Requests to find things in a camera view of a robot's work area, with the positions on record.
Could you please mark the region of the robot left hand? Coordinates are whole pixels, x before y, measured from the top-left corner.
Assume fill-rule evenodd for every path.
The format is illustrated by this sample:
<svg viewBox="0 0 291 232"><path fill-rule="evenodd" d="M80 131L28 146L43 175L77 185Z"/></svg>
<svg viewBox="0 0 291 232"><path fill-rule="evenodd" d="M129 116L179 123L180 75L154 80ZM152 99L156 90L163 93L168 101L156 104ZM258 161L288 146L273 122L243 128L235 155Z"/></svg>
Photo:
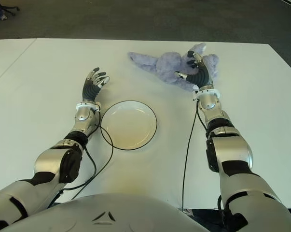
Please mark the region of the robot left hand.
<svg viewBox="0 0 291 232"><path fill-rule="evenodd" d="M100 90L109 82L110 77L106 72L99 70L100 68L96 67L87 75L82 91L83 101L94 102Z"/></svg>

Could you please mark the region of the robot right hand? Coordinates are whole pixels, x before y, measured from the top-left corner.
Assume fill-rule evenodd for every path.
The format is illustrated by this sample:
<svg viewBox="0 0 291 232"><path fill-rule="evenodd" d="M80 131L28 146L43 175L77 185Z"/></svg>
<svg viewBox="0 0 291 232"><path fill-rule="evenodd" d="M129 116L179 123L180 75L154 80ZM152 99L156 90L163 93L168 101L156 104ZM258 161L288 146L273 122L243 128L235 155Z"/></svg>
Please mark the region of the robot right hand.
<svg viewBox="0 0 291 232"><path fill-rule="evenodd" d="M202 56L196 51L188 51L184 56L184 67L174 71L183 89L198 91L200 88L212 85L217 75L218 57L214 54Z"/></svg>

